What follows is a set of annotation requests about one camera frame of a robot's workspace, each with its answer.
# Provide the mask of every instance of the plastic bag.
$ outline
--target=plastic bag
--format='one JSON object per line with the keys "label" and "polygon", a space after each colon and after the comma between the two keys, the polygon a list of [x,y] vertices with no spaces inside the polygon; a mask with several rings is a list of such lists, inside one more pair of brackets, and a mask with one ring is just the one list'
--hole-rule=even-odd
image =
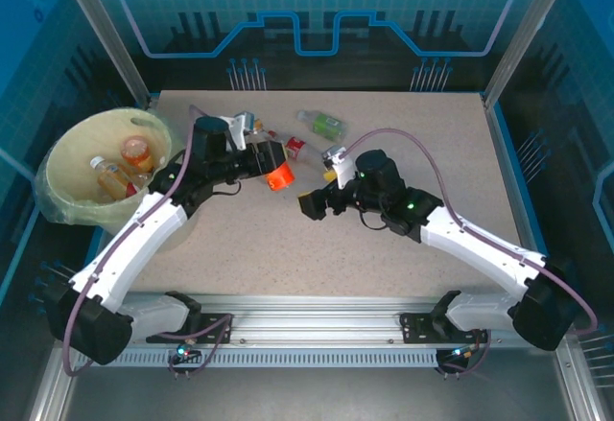
{"label": "plastic bag", "polygon": [[64,133],[38,167],[35,192],[45,218],[49,222],[99,225],[116,234],[148,190],[109,203],[89,161],[100,155],[122,163],[122,143],[132,135],[147,139],[156,170],[164,168],[184,147],[168,122],[150,111],[119,108],[85,119]]}

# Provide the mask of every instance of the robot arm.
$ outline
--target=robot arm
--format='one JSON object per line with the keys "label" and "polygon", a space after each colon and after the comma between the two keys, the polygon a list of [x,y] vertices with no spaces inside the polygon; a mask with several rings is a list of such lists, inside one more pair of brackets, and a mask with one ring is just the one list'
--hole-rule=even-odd
{"label": "robot arm", "polygon": [[[395,234],[450,253],[506,290],[507,294],[444,295],[431,314],[433,328],[441,339],[449,339],[458,330],[515,330],[536,347],[556,349],[578,306],[561,288],[523,261],[531,260],[561,278],[569,274],[567,266],[503,241],[462,217],[462,227],[459,226],[441,199],[406,187],[394,161],[381,150],[361,154],[355,166],[351,159],[342,157],[343,153],[343,148],[336,147],[325,154],[324,163],[335,171],[337,179],[299,197],[303,214],[321,220],[327,208],[339,215],[347,207],[379,213]],[[483,237],[469,234],[471,229]],[[520,261],[495,245],[521,255]]]}
{"label": "robot arm", "polygon": [[[68,317],[77,297],[83,292],[94,269],[115,242],[105,268],[95,278],[80,308],[71,346],[96,363],[115,360],[131,340],[163,332],[192,334],[201,328],[200,306],[180,293],[169,292],[155,301],[123,306],[133,281],[160,246],[182,227],[211,196],[217,184],[232,184],[240,179],[265,175],[272,189],[290,184],[283,146],[274,141],[247,143],[246,132],[253,130],[253,115],[235,118],[201,117],[197,120],[192,153],[186,173],[176,190],[146,220],[141,217],[165,198],[180,166],[169,164],[159,171],[150,193],[138,209],[87,267],[75,274],[68,285],[56,283],[44,292],[52,334],[63,339]],[[138,228],[129,231],[131,226]]]}

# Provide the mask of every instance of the table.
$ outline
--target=table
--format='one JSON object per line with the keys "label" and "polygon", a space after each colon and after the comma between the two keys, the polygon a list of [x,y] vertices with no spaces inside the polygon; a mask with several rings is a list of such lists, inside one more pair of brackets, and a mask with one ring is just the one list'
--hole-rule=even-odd
{"label": "table", "polygon": [[[476,93],[163,91],[157,110],[185,137],[194,104],[210,115],[247,110],[275,129],[326,149],[295,114],[319,109],[345,120],[345,145],[377,128],[416,135],[440,167],[456,210],[513,243],[518,236],[504,182]],[[420,150],[401,136],[380,135],[357,150],[383,149],[406,184],[440,196]],[[465,263],[398,237],[369,231],[356,211],[312,222],[296,196],[325,184],[321,174],[294,167],[296,182],[283,192],[264,180],[243,183],[236,197],[214,197],[195,215],[196,225],[174,249],[157,253],[133,290],[250,295],[431,296],[449,290],[497,292],[500,288]],[[366,215],[371,225],[379,219]]]}

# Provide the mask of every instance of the gray floor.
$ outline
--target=gray floor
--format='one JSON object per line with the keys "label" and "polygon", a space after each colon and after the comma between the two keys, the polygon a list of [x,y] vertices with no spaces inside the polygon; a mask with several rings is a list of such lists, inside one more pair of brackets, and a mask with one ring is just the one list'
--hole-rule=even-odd
{"label": "gray floor", "polygon": [[162,369],[93,368],[65,421],[568,419],[550,356],[496,351],[478,377],[433,369],[208,369],[174,381]]}

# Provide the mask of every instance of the orange bottle cap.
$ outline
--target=orange bottle cap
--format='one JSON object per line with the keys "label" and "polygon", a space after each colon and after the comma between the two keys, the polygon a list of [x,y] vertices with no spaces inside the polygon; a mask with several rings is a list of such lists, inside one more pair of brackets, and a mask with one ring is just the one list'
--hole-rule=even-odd
{"label": "orange bottle cap", "polygon": [[292,169],[288,165],[288,162],[284,162],[267,175],[267,183],[273,191],[284,189],[290,186],[294,181],[295,174],[292,173]]}

